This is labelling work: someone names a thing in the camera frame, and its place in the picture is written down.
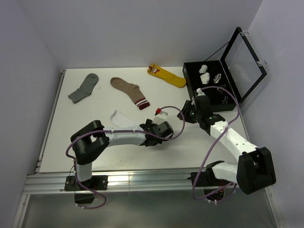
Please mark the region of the white sock black stripes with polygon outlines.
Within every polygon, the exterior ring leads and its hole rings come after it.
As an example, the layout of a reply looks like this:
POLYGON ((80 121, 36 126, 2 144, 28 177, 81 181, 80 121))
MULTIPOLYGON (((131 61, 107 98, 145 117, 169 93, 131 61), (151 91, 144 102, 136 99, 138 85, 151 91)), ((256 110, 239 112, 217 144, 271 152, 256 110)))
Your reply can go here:
POLYGON ((115 110, 113 112, 113 114, 110 116, 110 121, 113 125, 120 127, 120 128, 134 127, 134 126, 139 125, 137 122, 135 122, 135 121, 129 119, 127 116, 125 116, 119 110, 115 110))

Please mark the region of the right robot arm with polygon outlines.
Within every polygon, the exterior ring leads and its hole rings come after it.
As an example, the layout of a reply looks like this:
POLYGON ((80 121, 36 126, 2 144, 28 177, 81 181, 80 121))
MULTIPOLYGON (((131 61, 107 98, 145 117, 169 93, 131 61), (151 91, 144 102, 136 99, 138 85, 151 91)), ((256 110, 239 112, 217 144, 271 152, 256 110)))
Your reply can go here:
POLYGON ((197 96, 187 100, 179 119, 187 123, 198 123, 208 135, 220 142, 236 158, 237 164, 215 161, 192 179, 193 186, 215 186, 221 182, 237 184, 247 195, 276 183, 275 169, 271 152, 250 143, 219 114, 212 111, 209 98, 197 96))

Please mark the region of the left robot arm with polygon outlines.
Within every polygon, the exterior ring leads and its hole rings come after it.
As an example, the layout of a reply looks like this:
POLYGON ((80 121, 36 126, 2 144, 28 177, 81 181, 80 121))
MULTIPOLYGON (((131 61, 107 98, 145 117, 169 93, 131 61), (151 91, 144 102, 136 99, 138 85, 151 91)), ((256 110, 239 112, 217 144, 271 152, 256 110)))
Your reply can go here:
POLYGON ((111 146, 138 145, 156 146, 173 136, 173 129, 165 121, 155 124, 147 119, 145 123, 131 127, 105 128, 101 121, 94 120, 78 132, 74 133, 70 141, 76 156, 76 185, 86 190, 92 186, 92 163, 100 154, 111 146))

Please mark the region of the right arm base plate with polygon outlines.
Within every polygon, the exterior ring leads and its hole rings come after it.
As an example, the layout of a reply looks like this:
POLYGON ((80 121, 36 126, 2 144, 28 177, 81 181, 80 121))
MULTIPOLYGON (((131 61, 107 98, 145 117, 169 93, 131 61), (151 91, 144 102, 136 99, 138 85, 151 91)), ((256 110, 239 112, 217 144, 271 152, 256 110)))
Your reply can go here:
POLYGON ((212 186, 225 186, 230 181, 217 179, 212 172, 203 171, 197 180, 196 187, 212 187, 212 186))

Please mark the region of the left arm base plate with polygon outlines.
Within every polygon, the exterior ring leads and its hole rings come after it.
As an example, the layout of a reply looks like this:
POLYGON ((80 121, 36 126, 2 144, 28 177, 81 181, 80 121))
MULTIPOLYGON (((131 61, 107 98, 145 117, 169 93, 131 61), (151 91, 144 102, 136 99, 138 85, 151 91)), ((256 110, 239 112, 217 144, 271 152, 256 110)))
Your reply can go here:
MULTIPOLYGON (((91 179, 82 182, 84 186, 92 190, 106 190, 108 184, 107 175, 93 175, 91 179)), ((67 176, 64 191, 85 190, 76 181, 75 176, 67 176)))

